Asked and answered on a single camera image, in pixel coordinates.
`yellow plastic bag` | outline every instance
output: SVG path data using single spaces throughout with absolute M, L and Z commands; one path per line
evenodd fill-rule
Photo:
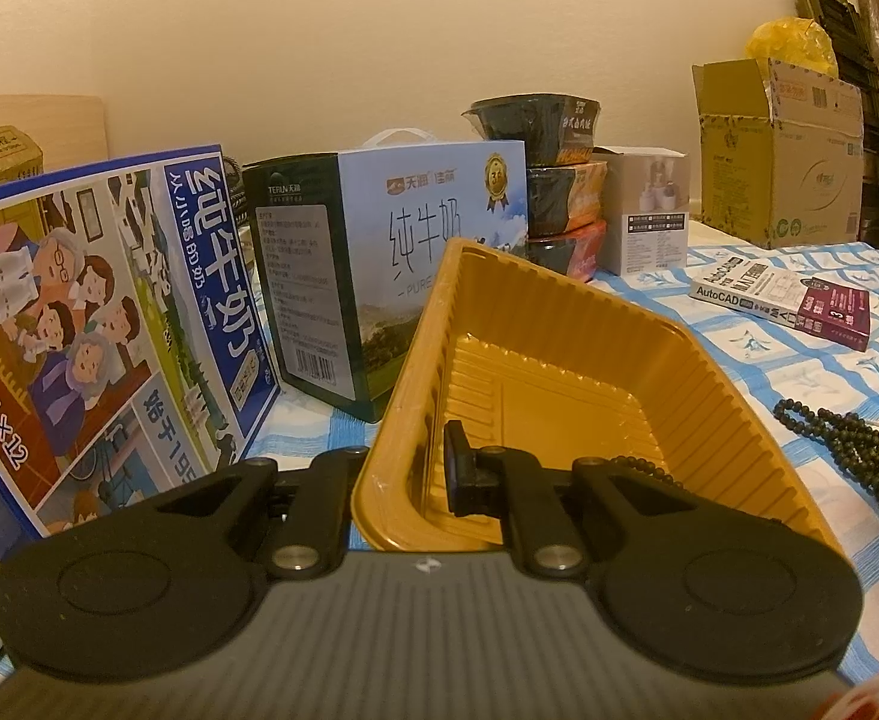
M 781 59 L 791 65 L 839 77 L 833 41 L 812 19 L 791 16 L 762 23 L 745 44 L 750 59 Z

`wooden board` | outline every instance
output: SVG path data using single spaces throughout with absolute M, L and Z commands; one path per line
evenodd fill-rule
M 43 150 L 51 172 L 108 157 L 102 100 L 85 95 L 0 95 L 0 126 L 12 124 Z

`blue milk box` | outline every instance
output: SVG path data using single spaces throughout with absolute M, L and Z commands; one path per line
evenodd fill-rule
M 277 391 L 217 146 L 0 185 L 0 494 L 28 536 L 231 463 Z
M 447 240 L 526 252 L 521 141 L 283 157 L 242 179 L 282 377 L 366 421 L 383 416 Z

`green milk box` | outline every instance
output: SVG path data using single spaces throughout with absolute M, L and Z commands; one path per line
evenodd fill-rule
M 446 241 L 526 251 L 520 141 L 290 156 L 242 180 L 284 381 L 368 422 L 383 416 Z

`stacked food container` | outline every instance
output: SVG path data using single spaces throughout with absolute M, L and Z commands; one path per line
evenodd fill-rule
M 580 281 L 592 278 L 606 233 L 606 162 L 590 161 L 599 103 L 513 95 L 479 100 L 464 115 L 487 141 L 526 144 L 529 260 Z

